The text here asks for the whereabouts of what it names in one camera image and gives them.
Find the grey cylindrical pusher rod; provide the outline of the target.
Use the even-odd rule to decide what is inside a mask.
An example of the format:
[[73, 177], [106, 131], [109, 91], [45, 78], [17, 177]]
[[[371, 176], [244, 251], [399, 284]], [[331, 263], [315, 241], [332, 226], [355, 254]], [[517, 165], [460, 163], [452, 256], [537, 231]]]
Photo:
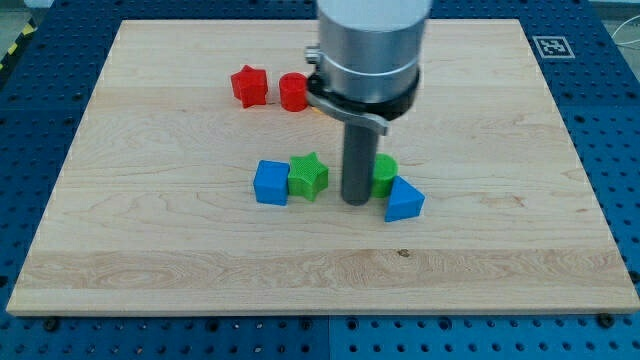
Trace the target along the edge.
[[371, 197], [379, 135], [355, 125], [344, 126], [341, 197], [361, 206]]

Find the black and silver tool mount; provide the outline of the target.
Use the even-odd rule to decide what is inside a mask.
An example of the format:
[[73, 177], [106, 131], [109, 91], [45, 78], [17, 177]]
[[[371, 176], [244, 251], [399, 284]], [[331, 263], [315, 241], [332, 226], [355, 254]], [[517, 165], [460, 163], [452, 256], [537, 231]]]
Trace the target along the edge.
[[314, 66], [307, 78], [307, 102], [347, 126], [384, 136], [389, 123], [414, 103], [420, 81], [416, 59], [382, 72], [353, 70], [318, 46], [307, 47], [305, 59]]

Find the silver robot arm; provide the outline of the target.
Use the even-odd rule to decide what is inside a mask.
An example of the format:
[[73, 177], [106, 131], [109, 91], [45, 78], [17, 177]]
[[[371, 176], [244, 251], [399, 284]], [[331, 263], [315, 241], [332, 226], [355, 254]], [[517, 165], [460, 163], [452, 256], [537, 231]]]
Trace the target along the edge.
[[372, 194], [378, 140], [413, 105], [431, 0], [319, 0], [307, 102], [344, 125], [341, 197]]

